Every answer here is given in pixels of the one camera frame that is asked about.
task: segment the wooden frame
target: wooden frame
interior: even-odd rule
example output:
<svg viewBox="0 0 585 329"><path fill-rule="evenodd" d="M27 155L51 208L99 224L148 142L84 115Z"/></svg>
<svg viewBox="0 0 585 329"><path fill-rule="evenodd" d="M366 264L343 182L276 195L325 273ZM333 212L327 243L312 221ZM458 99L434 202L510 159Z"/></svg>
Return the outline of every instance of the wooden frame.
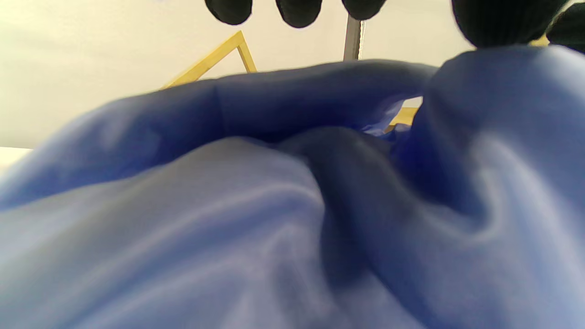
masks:
<svg viewBox="0 0 585 329"><path fill-rule="evenodd" d="M246 72L256 72L256 65L254 65L254 61L252 60L252 55L250 54L250 49L248 49L248 45L244 39L244 34L242 31L237 31L236 34L222 43L217 49L212 51L211 54L207 55L206 58L202 59L199 63L193 65L173 81L166 84L163 89L199 80L205 72L209 71L209 69L219 63L219 61L224 59L236 48L238 48L240 58L242 59L242 62L244 62Z"/></svg>

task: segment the white surface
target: white surface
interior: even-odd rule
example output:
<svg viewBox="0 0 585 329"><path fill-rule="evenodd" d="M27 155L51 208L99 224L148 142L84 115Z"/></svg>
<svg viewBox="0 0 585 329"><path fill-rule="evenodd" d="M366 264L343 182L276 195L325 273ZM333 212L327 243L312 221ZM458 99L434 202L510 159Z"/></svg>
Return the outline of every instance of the white surface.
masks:
<svg viewBox="0 0 585 329"><path fill-rule="evenodd" d="M17 149L17 148L0 148L0 176L8 169L11 165L15 164L18 160L27 155L30 149Z"/></svg>
<svg viewBox="0 0 585 329"><path fill-rule="evenodd" d="M391 0L366 22L362 59L440 66L473 48L457 27L450 0Z"/></svg>
<svg viewBox="0 0 585 329"><path fill-rule="evenodd" d="M323 2L317 21L287 26L255 1L241 26L203 0L0 0L0 146L32 148L77 115L156 90L241 29L260 71L343 58L347 13ZM237 52L205 77L244 72Z"/></svg>

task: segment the crumpled cloth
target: crumpled cloth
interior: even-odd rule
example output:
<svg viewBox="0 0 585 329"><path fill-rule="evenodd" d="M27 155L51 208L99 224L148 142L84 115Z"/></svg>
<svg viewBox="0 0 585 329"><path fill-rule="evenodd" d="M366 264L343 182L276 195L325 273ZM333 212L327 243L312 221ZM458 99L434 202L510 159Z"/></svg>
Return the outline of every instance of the crumpled cloth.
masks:
<svg viewBox="0 0 585 329"><path fill-rule="evenodd" d="M562 47L115 101L0 182L0 326L579 328L584 128Z"/></svg>

